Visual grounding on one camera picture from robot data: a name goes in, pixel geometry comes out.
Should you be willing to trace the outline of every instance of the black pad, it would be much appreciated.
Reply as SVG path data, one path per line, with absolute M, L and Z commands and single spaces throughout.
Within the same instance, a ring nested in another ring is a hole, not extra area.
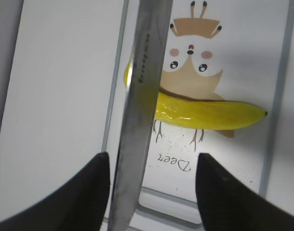
M 200 154 L 196 196 L 206 231 L 294 231 L 294 217 L 248 189 L 211 155 Z
M 0 231 L 98 231 L 109 190 L 109 157 L 100 153 L 53 194 L 1 222 Z

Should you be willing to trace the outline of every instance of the knife blade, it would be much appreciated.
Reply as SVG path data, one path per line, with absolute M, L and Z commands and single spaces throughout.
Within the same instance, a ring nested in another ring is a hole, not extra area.
M 125 231 L 135 212 L 148 156 L 172 0 L 140 0 L 108 231 Z

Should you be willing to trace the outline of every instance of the deer nose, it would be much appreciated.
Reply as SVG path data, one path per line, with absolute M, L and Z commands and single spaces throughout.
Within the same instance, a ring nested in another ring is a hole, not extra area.
M 193 45 L 190 45 L 189 46 L 189 50 L 187 51 L 187 54 L 194 54 L 194 46 Z

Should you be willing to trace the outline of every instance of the deer eye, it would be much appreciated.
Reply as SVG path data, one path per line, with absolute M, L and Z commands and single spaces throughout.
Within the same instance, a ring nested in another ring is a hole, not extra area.
M 171 62 L 171 64 L 170 64 L 170 68 L 171 69 L 175 69 L 175 68 L 177 68 L 178 67 L 178 62 L 177 61 L 173 61 L 173 62 Z
M 198 68 L 200 72 L 204 72 L 208 68 L 207 64 L 201 64 Z

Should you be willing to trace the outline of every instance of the banana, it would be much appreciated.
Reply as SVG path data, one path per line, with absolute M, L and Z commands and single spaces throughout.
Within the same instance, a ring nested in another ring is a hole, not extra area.
M 129 87 L 131 63 L 124 81 Z M 155 118 L 177 126 L 195 129 L 233 130 L 248 127 L 263 119 L 267 112 L 257 106 L 233 101 L 189 101 L 159 92 Z

